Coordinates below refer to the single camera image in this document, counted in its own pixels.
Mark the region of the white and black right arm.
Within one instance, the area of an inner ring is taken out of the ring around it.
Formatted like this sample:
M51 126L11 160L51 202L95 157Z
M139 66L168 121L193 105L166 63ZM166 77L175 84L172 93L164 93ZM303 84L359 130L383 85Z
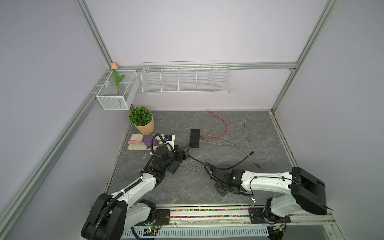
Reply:
M281 194L278 198L267 199L262 212L267 223L274 224L300 211L318 216L328 213L325 183L302 168L293 167L289 172L273 174L224 169L204 163L204 169L221 196L233 193L252 197L257 191Z

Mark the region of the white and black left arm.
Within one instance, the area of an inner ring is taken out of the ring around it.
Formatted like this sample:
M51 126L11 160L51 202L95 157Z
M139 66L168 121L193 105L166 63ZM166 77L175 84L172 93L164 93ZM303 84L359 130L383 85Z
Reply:
M153 135L150 159L139 172L139 177L111 195L103 193L98 196L81 230L82 238L119 240L136 224L156 221L156 204L142 197L155 189L167 172L174 174L187 159L190 147L180 147L174 140L173 135Z

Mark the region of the black ribbed network switch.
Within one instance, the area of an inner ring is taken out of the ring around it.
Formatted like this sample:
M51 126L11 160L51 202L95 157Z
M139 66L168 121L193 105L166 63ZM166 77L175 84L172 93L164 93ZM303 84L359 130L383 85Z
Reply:
M190 148L199 148L200 146L200 130L199 129L191 129L189 146Z

